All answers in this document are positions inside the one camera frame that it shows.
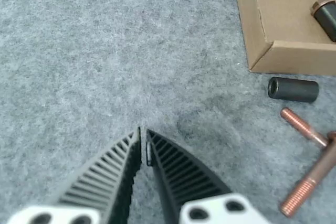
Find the copper-capped black cylinder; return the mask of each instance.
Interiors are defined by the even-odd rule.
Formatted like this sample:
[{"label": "copper-capped black cylinder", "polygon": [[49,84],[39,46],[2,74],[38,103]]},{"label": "copper-capped black cylinder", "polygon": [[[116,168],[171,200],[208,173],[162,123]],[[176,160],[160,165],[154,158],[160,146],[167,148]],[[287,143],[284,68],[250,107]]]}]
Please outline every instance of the copper-capped black cylinder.
[{"label": "copper-capped black cylinder", "polygon": [[336,3],[332,0],[317,0],[312,15],[319,22],[329,38],[336,42]]},{"label": "copper-capped black cylinder", "polygon": [[315,81],[272,77],[268,82],[268,95],[273,99],[313,102],[319,95]]}]

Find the copper bolt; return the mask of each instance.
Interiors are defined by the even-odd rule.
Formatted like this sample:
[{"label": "copper bolt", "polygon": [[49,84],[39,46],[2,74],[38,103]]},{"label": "copper bolt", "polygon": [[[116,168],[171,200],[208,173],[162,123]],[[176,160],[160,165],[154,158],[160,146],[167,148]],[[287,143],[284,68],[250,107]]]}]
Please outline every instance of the copper bolt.
[{"label": "copper bolt", "polygon": [[323,180],[328,172],[336,165],[336,131],[329,132],[331,143],[322,153],[313,168],[305,175],[304,179],[288,195],[280,207],[281,212],[292,217],[301,207],[304,201],[312,194],[317,185]]},{"label": "copper bolt", "polygon": [[315,131],[305,120],[296,115],[291,109],[283,108],[280,112],[290,125],[297,129],[307,139],[317,143],[321,148],[325,148],[329,141],[321,133]]}]

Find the mounting hole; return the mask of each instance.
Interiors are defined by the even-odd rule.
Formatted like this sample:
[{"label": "mounting hole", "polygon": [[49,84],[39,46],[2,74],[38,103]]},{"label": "mounting hole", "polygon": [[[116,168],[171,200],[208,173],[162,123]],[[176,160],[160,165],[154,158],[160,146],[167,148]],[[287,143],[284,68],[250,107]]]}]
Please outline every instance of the mounting hole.
[{"label": "mounting hole", "polygon": [[226,203],[226,209],[229,210],[230,212],[240,212],[244,211],[245,207],[241,203],[231,200],[228,203]]},{"label": "mounting hole", "polygon": [[50,214],[40,214],[36,216],[29,224],[48,224],[51,220]]},{"label": "mounting hole", "polygon": [[193,208],[189,212],[192,220],[204,220],[209,217],[208,213],[201,208]]},{"label": "mounting hole", "polygon": [[91,219],[88,216],[81,215],[74,219],[71,224],[91,224]]}]

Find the black rubber tube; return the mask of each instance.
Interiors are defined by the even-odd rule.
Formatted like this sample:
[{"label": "black rubber tube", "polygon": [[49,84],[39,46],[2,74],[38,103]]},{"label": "black rubber tube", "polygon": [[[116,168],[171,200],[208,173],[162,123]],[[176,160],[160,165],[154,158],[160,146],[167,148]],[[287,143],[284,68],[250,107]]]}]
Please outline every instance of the black rubber tube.
[{"label": "black rubber tube", "polygon": [[315,81],[272,77],[268,82],[268,95],[273,99],[313,102],[319,95],[319,85]]},{"label": "black rubber tube", "polygon": [[336,3],[330,2],[320,7],[314,14],[329,38],[336,42]]}]

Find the carpet floor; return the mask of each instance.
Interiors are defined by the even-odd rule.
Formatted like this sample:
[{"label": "carpet floor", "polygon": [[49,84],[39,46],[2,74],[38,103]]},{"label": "carpet floor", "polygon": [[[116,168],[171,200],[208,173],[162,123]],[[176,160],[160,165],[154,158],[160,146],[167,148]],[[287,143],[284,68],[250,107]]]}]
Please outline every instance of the carpet floor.
[{"label": "carpet floor", "polygon": [[[320,155],[279,115],[335,130],[336,78],[313,104],[272,100],[250,73],[237,0],[0,0],[0,220],[46,202],[137,125],[175,140],[274,224],[333,223],[333,170],[289,220],[278,206]],[[129,224],[163,224],[152,170]]]}]

